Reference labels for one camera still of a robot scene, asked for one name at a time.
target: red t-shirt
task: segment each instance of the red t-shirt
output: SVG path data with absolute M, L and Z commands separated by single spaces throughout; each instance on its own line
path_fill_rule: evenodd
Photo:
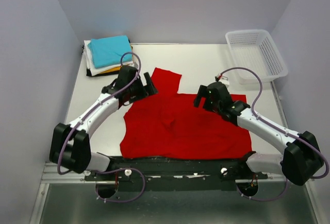
M 196 94 L 178 94 L 181 75 L 155 68 L 158 94 L 137 101 L 125 114 L 125 158 L 235 159 L 252 150 L 247 130 L 193 106 Z M 232 95 L 246 102 L 245 95 Z

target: plastic basket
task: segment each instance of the plastic basket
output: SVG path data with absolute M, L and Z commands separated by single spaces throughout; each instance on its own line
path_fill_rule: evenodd
M 242 30 L 226 33 L 234 65 L 253 70 L 263 82 L 288 74 L 279 51 L 266 30 Z M 256 83 L 249 72 L 237 70 L 241 84 Z

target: gray wall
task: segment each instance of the gray wall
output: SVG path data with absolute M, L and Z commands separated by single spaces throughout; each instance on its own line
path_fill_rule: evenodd
M 79 41 L 57 0 L 0 0 L 0 222 L 27 223 Z
M 330 160 L 330 0 L 291 0 L 272 36 L 289 68 L 276 82 L 289 126 L 314 133 Z M 329 185 L 316 181 L 326 210 Z
M 78 38 L 224 43 L 237 29 L 272 31 L 290 0 L 59 0 Z

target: folded blue towel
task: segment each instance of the folded blue towel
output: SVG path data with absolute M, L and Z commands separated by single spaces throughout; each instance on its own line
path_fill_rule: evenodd
M 92 51 L 95 68 L 106 67 L 120 63 L 121 56 L 131 51 L 127 36 L 116 36 L 103 39 L 91 39 L 88 47 Z M 126 55 L 123 62 L 132 61 L 132 55 Z

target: cable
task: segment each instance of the cable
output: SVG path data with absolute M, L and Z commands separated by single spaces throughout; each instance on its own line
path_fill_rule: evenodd
M 144 192 L 144 189 L 145 189 L 145 178 L 144 178 L 143 173 L 140 170 L 137 170 L 135 168 L 120 168 L 120 169 L 116 169 L 116 170 L 112 170 L 112 171 L 98 171 L 97 173 L 98 174 L 113 174 L 113 173 L 117 173 L 119 171 L 124 171 L 124 170 L 127 170 L 127 169 L 132 170 L 132 171 L 136 171 L 142 177 L 143 186 L 142 186 L 142 189 L 141 189 L 140 193 L 137 196 L 135 196 L 131 199 L 128 199 L 128 200 L 111 200 L 111 199 L 106 199 L 106 198 L 100 197 L 99 194 L 98 194 L 98 188 L 96 186 L 95 187 L 95 193 L 97 194 L 97 199 L 102 199 L 104 202 L 127 203 L 127 202 L 132 202 L 132 201 L 138 199 L 139 197 L 141 197 L 143 192 Z
M 97 103 L 94 107 L 92 107 L 82 118 L 81 118 L 81 121 L 83 122 L 93 111 L 95 111 L 96 108 L 98 108 L 101 104 L 103 104 L 104 102 L 108 101 L 109 99 L 115 97 L 117 94 L 123 92 L 124 90 L 126 90 L 129 86 L 131 86 L 133 84 L 133 82 L 139 77 L 140 75 L 140 71 L 141 71 L 141 60 L 139 58 L 139 56 L 133 52 L 126 52 L 122 55 L 122 57 L 120 58 L 120 65 L 122 66 L 123 65 L 123 58 L 127 55 L 127 54 L 132 54 L 134 55 L 137 59 L 138 59 L 138 62 L 139 62 L 139 68 L 138 68 L 138 71 L 136 72 L 134 78 L 132 79 L 132 81 L 130 81 L 125 87 L 123 87 L 122 89 L 118 90 L 117 92 L 109 95 L 108 97 L 106 97 L 104 100 L 101 101 L 101 103 Z M 61 149 L 61 152 L 59 154 L 59 157 L 58 157 L 58 161 L 57 161 L 57 173 L 60 174 L 60 175 L 64 175 L 64 174 L 67 174 L 69 172 L 71 172 L 71 170 L 67 170 L 67 171 L 61 171 L 61 163 L 62 163 L 62 158 L 63 158 L 63 154 L 64 154 L 64 151 L 65 151 L 65 147 L 67 146 L 73 132 L 80 126 L 80 123 L 77 123 L 74 127 L 72 127 L 71 131 L 69 132 L 67 138 L 64 140 L 64 143 L 63 143 L 63 146 L 62 146 L 62 149 Z
M 325 172 L 322 175 L 313 176 L 311 178 L 312 179 L 322 179 L 322 178 L 326 177 L 328 175 L 328 173 L 329 173 L 329 163 L 328 163 L 327 159 L 325 158 L 325 156 L 319 150 L 317 150 L 316 148 L 314 148 L 312 145 L 310 145 L 308 142 L 306 142 L 305 140 L 301 139 L 300 137 L 298 137 L 296 135 L 293 135 L 291 133 L 287 133 L 285 130 L 282 130 L 281 128 L 279 128 L 279 127 L 273 125 L 272 123 L 268 122 L 267 120 L 263 119 L 255 111 L 254 107 L 255 107 L 256 102 L 257 102 L 257 100 L 259 99 L 259 97 L 261 96 L 261 93 L 262 93 L 262 82 L 261 82 L 260 77 L 254 71 L 250 70 L 249 68 L 245 68 L 245 67 L 232 67 L 232 68 L 229 68 L 229 69 L 221 72 L 219 78 L 221 78 L 224 73 L 226 73 L 228 71 L 232 71 L 232 70 L 245 70 L 245 71 L 248 71 L 248 72 L 252 73 L 257 78 L 257 80 L 259 82 L 259 85 L 260 85 L 259 93 L 258 93 L 257 97 L 254 99 L 254 101 L 252 102 L 252 105 L 251 105 L 251 111 L 252 111 L 253 115 L 255 115 L 256 117 L 258 117 L 258 119 L 260 121 L 262 121 L 264 124 L 268 125 L 269 127 L 273 128 L 273 129 L 275 129 L 275 130 L 277 130 L 277 131 L 279 131 L 279 132 L 281 132 L 281 133 L 283 133 L 283 134 L 285 134 L 285 135 L 287 135 L 287 136 L 289 136 L 291 138 L 294 138 L 294 139 L 300 141 L 301 143 L 303 143 L 304 145 L 306 145 L 307 147 L 309 147 L 310 149 L 312 149 L 324 161 Z M 285 185 L 285 188 L 284 188 L 283 192 L 280 195 L 278 195 L 277 197 L 275 197 L 275 198 L 272 198 L 272 199 L 269 199 L 269 200 L 268 199 L 266 199 L 266 200 L 265 199 L 255 199 L 255 198 L 250 198 L 250 197 L 247 197 L 247 198 L 249 198 L 251 200 L 255 200 L 255 201 L 272 201 L 272 200 L 276 200 L 276 199 L 282 197 L 284 195 L 284 193 L 287 191 L 287 188 L 288 188 L 288 179 L 286 179 L 286 185 Z

